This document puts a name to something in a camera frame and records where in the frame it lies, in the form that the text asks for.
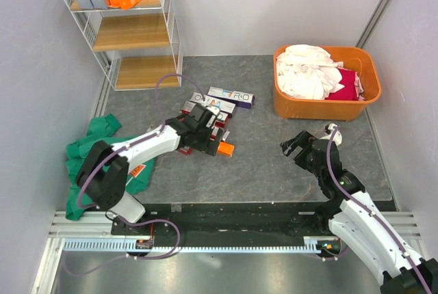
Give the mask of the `red barcode toothpaste box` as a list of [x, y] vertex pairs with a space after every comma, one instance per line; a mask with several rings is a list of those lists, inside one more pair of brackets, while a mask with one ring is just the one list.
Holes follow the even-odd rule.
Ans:
[[177, 133], [186, 144], [197, 144], [209, 140], [222, 140], [224, 129], [214, 125], [212, 128], [205, 126], [206, 116], [194, 117], [183, 113], [177, 117], [181, 129]]

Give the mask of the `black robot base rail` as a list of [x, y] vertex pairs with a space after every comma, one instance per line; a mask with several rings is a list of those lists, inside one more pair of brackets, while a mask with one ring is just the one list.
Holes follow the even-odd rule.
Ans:
[[158, 246], [180, 239], [182, 247], [262, 247], [300, 245], [305, 237], [330, 237], [329, 217], [340, 209], [330, 202], [231, 202], [145, 204], [141, 221], [168, 224], [128, 226], [120, 219], [113, 235], [153, 235]]

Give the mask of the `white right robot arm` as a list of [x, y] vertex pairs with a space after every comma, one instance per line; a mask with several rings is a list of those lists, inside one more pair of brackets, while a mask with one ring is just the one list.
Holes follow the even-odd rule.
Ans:
[[307, 131], [281, 142], [288, 157], [318, 180], [327, 202], [315, 210], [313, 226], [321, 235], [344, 242], [376, 278], [381, 293], [436, 293], [437, 260], [425, 259], [384, 218], [362, 182], [339, 157], [342, 135], [336, 124], [317, 138]]

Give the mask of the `orange box with label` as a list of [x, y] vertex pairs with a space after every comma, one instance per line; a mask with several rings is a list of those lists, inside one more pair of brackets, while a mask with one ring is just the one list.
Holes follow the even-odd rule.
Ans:
[[235, 150], [235, 146], [226, 142], [220, 142], [217, 153], [226, 157], [232, 157]]

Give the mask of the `red silver R&O box front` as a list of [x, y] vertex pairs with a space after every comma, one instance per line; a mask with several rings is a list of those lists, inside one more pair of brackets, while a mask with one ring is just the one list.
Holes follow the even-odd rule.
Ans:
[[190, 153], [192, 152], [192, 148], [189, 146], [184, 146], [179, 148], [178, 151], [184, 155], [190, 155]]

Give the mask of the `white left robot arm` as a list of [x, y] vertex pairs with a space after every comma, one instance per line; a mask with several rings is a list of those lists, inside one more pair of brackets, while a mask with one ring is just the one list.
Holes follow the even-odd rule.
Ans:
[[212, 138], [220, 110], [195, 104], [189, 113], [165, 120], [159, 127], [133, 139], [109, 145], [96, 142], [76, 177], [80, 188], [77, 206], [115, 213], [136, 235], [150, 227], [146, 208], [127, 192], [127, 177], [134, 168], [160, 155], [190, 147], [216, 155], [222, 131]]

